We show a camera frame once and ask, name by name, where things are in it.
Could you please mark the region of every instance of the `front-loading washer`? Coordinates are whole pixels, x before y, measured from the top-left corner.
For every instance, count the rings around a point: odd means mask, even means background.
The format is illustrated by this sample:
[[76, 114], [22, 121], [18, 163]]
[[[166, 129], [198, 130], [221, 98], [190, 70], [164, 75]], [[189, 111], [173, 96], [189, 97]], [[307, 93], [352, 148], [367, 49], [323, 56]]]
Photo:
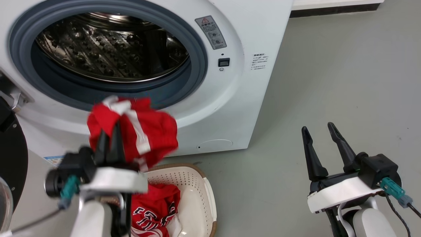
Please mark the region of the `front-loading washer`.
[[292, 1], [6, 1], [0, 80], [20, 97], [0, 89], [46, 159], [88, 144], [89, 110], [115, 94], [176, 119], [173, 155], [247, 148]]

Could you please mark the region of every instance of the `floor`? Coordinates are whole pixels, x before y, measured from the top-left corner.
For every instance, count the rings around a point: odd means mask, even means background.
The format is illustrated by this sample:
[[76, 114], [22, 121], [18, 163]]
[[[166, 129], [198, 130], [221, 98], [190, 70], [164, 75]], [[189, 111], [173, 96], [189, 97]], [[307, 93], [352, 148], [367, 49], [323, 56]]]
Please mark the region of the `floor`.
[[[249, 148], [164, 161], [193, 163], [207, 175], [218, 237], [330, 236], [325, 214], [311, 214], [306, 204], [310, 181], [300, 132], [308, 127], [322, 164], [339, 173], [330, 121], [356, 153], [384, 153], [399, 164], [407, 194], [421, 207], [419, 9], [418, 0], [387, 0], [376, 12], [291, 19]], [[12, 227], [55, 205], [39, 175], [48, 165], [34, 156]], [[386, 200], [378, 203], [397, 236], [406, 236]], [[420, 220], [409, 209], [397, 210], [413, 236], [421, 236]], [[33, 232], [68, 236], [76, 211]]]

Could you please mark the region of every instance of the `white laundry basket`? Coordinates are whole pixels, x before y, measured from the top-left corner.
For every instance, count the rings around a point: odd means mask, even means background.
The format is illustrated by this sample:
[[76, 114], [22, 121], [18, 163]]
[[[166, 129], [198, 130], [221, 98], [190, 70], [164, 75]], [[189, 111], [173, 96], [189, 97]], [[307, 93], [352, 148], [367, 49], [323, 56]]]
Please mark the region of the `white laundry basket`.
[[192, 164], [167, 164], [146, 173], [150, 184], [174, 184], [180, 189], [178, 208], [183, 237], [213, 237], [216, 206], [212, 187], [205, 174]]

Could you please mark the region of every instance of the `red garment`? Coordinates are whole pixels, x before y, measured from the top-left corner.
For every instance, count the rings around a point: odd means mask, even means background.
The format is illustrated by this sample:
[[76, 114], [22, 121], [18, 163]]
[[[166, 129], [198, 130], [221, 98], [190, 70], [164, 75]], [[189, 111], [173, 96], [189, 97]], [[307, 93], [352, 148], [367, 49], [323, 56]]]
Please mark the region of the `red garment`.
[[112, 130], [120, 121], [125, 158], [150, 168], [177, 149], [177, 123], [164, 112], [150, 108], [149, 99], [119, 99], [110, 96], [94, 105], [88, 117], [91, 132], [89, 142], [95, 150], [101, 130], [111, 137]]
[[169, 237], [165, 227], [178, 212], [180, 190], [173, 184], [149, 184], [147, 194], [132, 195], [133, 236]]

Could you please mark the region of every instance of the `door hinge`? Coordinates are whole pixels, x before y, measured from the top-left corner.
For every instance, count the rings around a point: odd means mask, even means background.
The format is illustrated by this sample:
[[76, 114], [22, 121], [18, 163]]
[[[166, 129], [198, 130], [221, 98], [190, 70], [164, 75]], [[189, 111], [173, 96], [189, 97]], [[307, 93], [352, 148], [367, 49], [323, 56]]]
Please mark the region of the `door hinge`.
[[17, 113], [28, 103], [28, 97], [0, 71], [0, 97], [8, 104], [10, 110]]

